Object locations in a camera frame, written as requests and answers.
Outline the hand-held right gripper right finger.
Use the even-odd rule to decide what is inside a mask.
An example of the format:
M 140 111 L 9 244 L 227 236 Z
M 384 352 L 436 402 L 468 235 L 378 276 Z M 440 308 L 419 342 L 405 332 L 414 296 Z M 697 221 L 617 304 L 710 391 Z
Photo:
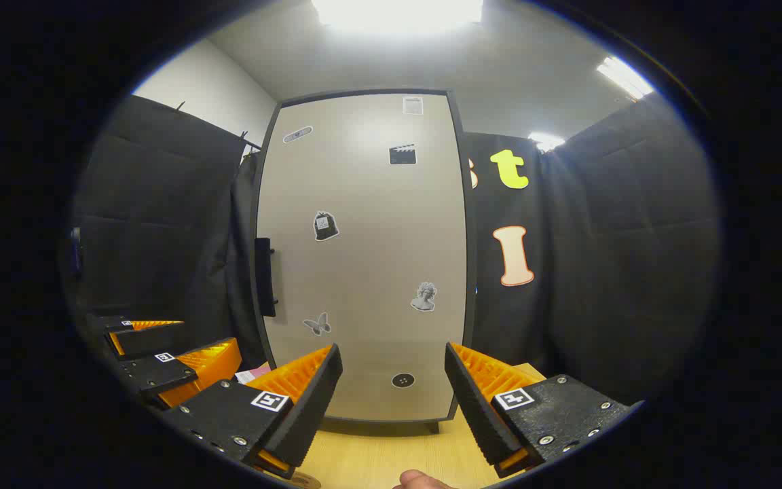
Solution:
M 539 380 L 451 342 L 444 368 L 476 445 L 499 477 L 567 458 L 644 405 L 622 403 L 567 374 Z

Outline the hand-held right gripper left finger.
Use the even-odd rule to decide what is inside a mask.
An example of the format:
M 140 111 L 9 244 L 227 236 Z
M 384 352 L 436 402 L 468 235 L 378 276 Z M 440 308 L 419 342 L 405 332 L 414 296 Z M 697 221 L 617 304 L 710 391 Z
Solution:
M 219 380 L 160 417 L 208 451 L 292 479 L 316 437 L 342 372 L 339 347 L 332 343 L 248 384 Z

